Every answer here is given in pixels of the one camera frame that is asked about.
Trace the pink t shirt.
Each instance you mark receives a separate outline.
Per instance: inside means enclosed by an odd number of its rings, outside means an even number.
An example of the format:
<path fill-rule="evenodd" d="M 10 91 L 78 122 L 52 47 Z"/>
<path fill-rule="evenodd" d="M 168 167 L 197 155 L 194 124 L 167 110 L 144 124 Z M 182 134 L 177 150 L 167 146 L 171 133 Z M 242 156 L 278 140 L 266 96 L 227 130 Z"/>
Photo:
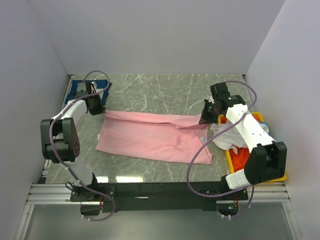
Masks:
<path fill-rule="evenodd" d="M 108 110 L 96 150 L 119 156 L 190 163 L 207 141 L 200 116 Z"/>

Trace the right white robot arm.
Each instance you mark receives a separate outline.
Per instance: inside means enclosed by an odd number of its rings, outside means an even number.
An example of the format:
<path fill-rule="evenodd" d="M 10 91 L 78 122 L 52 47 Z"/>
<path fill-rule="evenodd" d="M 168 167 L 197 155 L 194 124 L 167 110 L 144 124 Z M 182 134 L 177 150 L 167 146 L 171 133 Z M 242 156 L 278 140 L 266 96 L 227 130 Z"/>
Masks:
<path fill-rule="evenodd" d="M 199 124 L 216 124 L 220 115 L 226 117 L 246 146 L 249 157 L 244 168 L 225 175 L 220 180 L 219 193 L 230 200 L 237 189 L 285 176 L 287 146 L 275 141 L 250 113 L 250 107 L 240 95 L 231 95 L 225 82 L 210 86 L 212 100 L 205 100 Z"/>

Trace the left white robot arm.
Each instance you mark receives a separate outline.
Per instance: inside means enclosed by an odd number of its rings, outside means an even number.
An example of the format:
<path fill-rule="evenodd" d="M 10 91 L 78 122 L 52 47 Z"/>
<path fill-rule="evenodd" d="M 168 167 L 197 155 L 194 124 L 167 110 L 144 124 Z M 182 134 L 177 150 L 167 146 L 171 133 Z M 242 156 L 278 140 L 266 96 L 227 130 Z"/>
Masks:
<path fill-rule="evenodd" d="M 45 159 L 59 164 L 71 176 L 72 182 L 65 186 L 74 194 L 88 201 L 100 195 L 97 178 L 79 158 L 81 147 L 76 123 L 86 113 L 105 113 L 101 96 L 93 83 L 86 81 L 77 85 L 73 99 L 54 117 L 40 122 L 41 149 Z"/>

